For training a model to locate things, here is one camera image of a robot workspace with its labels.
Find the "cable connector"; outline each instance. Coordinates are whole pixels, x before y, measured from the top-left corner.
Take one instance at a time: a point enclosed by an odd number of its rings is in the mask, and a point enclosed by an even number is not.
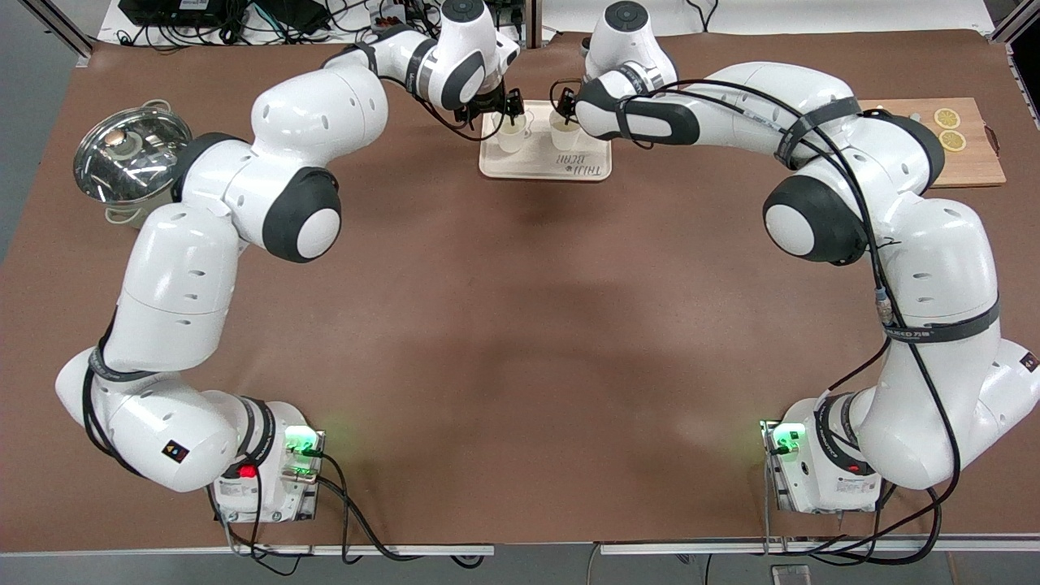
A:
[[[878,319],[881,320],[882,325],[891,325],[894,323],[895,316],[892,313],[892,300],[888,298],[888,291],[884,287],[874,291],[874,305],[878,309]]]

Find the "gray floor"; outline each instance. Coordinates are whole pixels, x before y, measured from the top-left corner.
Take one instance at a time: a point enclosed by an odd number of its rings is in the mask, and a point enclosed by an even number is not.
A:
[[[97,30],[107,0],[63,2],[74,20]],[[76,59],[43,25],[17,2],[0,1],[0,259],[6,254],[22,205],[35,176],[45,142],[64,96]],[[369,558],[345,567],[337,559],[306,559],[291,579],[309,583],[358,585],[386,583],[497,585],[538,582],[544,585],[578,585],[586,578],[589,545],[499,546],[477,570],[465,571],[448,559],[423,559],[398,564]],[[627,583],[703,583],[706,557],[686,565],[675,557],[598,557],[592,582],[596,585]],[[747,555],[716,556],[710,583],[769,584],[770,565],[782,559]],[[815,561],[812,581],[817,584],[970,585],[1040,583],[1040,554],[933,554],[907,567],[860,566],[835,568]],[[227,585],[281,582],[282,579],[248,560],[229,555],[201,556],[66,556],[0,558],[0,583],[22,584],[139,584],[166,585],[219,582]]]

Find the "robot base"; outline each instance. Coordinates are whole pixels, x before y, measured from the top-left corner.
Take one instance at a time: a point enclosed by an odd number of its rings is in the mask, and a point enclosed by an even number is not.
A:
[[[213,482],[212,493],[217,510],[228,522],[252,523],[256,518],[257,493],[263,489],[260,522],[279,523],[305,520],[314,517],[317,502],[317,484],[313,478],[320,470],[320,459],[312,468],[312,478],[294,476],[290,470],[297,455],[286,449],[286,429],[307,426],[304,415],[284,402],[268,402],[275,414],[275,436],[270,453],[257,467],[257,478],[218,478]],[[318,442],[314,449],[320,451],[324,434],[317,433]]]
[[[857,476],[831,463],[816,436],[816,402],[799,401],[781,423],[762,423],[765,464],[779,508],[812,514],[874,511],[881,476]],[[781,448],[790,452],[777,454]]]

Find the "white tray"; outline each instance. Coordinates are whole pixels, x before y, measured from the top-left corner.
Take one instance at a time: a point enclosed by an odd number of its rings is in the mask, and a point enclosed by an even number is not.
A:
[[[524,100],[524,110],[531,118],[530,136],[514,153],[498,148],[492,136],[480,143],[480,172],[495,179],[543,179],[552,181],[602,181],[610,175],[610,143],[599,141],[583,131],[574,148],[556,150],[549,134],[547,101]],[[493,116],[483,116],[483,135],[495,131]]]

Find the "metal pot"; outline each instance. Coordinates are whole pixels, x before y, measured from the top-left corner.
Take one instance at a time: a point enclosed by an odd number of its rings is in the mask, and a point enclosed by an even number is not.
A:
[[[105,204],[109,223],[139,228],[152,209],[171,202],[174,164],[190,141],[191,130],[165,100],[113,113],[80,142],[76,184]]]

